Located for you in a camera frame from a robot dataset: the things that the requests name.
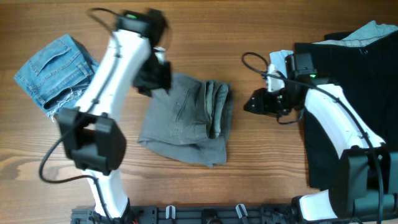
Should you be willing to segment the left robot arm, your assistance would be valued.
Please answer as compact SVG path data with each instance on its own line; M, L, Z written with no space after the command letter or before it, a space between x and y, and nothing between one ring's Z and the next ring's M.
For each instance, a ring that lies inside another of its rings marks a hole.
M151 96L171 86L171 63L158 46L168 28L163 13L124 11L116 15L108 48L89 87L72 109L57 120L66 157L90 183L95 207L87 222L132 223L134 215L121 183L127 141L118 126L131 86Z

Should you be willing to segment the grey shorts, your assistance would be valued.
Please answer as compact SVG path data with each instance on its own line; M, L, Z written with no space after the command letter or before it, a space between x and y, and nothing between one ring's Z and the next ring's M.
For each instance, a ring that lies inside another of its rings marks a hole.
M137 141L178 161L225 164L232 114L229 83L173 73L169 91L153 92Z

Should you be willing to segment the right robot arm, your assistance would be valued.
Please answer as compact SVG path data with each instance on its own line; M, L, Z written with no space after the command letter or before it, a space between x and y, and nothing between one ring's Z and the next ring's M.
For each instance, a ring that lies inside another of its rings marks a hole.
M374 133L346 99L342 87L318 73L310 54L290 54L286 73L267 63L266 86L246 103L251 113L276 119L292 110L309 113L320 124L338 163L330 186L294 199L296 223L377 222L397 218L397 151Z

